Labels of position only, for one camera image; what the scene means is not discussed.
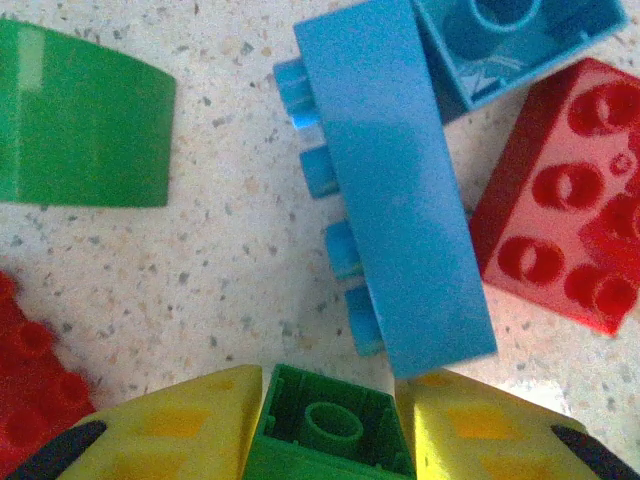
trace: green lego brick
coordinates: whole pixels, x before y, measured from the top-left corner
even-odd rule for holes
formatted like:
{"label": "green lego brick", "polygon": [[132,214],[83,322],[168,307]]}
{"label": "green lego brick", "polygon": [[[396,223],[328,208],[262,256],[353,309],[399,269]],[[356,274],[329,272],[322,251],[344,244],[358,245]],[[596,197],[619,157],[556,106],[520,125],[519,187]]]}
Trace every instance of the green lego brick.
{"label": "green lego brick", "polygon": [[415,479],[393,397],[276,366],[244,480]]}
{"label": "green lego brick", "polygon": [[167,203],[175,79],[10,20],[0,20],[0,56],[0,201]]}

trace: red lego brick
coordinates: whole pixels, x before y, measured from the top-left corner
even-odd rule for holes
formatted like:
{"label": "red lego brick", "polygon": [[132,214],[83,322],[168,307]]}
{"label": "red lego brick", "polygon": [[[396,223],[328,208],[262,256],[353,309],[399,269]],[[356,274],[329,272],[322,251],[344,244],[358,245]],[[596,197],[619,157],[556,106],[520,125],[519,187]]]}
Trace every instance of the red lego brick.
{"label": "red lego brick", "polygon": [[640,79],[585,59],[535,85],[471,219],[487,283],[615,334],[640,286]]}
{"label": "red lego brick", "polygon": [[0,272],[0,478],[95,411],[87,383],[64,370],[53,335],[27,320],[15,290]]}

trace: granite surface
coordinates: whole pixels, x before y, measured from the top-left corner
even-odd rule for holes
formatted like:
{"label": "granite surface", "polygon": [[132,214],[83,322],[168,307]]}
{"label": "granite surface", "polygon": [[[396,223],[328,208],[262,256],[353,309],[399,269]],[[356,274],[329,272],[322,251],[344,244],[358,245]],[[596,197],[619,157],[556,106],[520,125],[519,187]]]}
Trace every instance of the granite surface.
{"label": "granite surface", "polygon": [[[349,1],[5,0],[0,13],[85,38],[178,80],[170,205],[0,205],[0,268],[28,315],[91,380],[98,407],[242,363],[277,362],[389,391],[384,356],[354,351],[323,245],[340,197],[312,201],[274,62],[293,23]],[[640,75],[632,21],[588,54]],[[472,209],[518,115],[513,92],[446,129]],[[640,313],[607,338],[486,288],[500,354],[455,370],[570,413],[640,469]]]}

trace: lego duplo brick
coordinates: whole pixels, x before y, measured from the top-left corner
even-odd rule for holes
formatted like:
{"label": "lego duplo brick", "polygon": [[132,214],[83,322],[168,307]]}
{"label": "lego duplo brick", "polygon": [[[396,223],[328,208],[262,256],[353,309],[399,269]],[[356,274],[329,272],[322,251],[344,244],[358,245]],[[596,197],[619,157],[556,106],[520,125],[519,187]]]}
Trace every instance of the lego duplo brick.
{"label": "lego duplo brick", "polygon": [[175,80],[138,60],[0,20],[0,201],[167,203]]}
{"label": "lego duplo brick", "polygon": [[12,298],[15,285],[0,272],[0,476],[94,411],[89,388],[65,371],[53,335],[30,322]]}
{"label": "lego duplo brick", "polygon": [[415,479],[393,397],[277,365],[244,480],[301,478]]}
{"label": "lego duplo brick", "polygon": [[618,0],[412,0],[445,123],[622,28]]}
{"label": "lego duplo brick", "polygon": [[327,231],[357,349],[419,375],[496,349],[427,64],[408,0],[373,0],[295,26],[302,58],[276,81],[298,124],[326,145],[301,155],[314,197],[340,191]]}
{"label": "lego duplo brick", "polygon": [[535,85],[471,219],[483,279],[607,334],[640,285],[640,79],[585,59]]}

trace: blue brick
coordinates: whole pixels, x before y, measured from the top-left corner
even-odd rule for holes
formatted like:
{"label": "blue brick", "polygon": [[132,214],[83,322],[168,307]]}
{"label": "blue brick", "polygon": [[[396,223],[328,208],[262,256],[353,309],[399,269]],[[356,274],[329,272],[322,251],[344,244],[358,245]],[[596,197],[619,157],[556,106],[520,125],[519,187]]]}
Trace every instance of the blue brick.
{"label": "blue brick", "polygon": [[294,121],[315,112],[324,130],[303,169],[314,196],[344,196],[349,224],[330,227],[327,246],[337,276],[364,271],[369,301],[347,295],[358,351],[382,339],[398,377],[494,352],[411,3],[372,0],[295,32],[302,60],[276,81]]}
{"label": "blue brick", "polygon": [[618,0],[412,0],[449,122],[622,28]]}

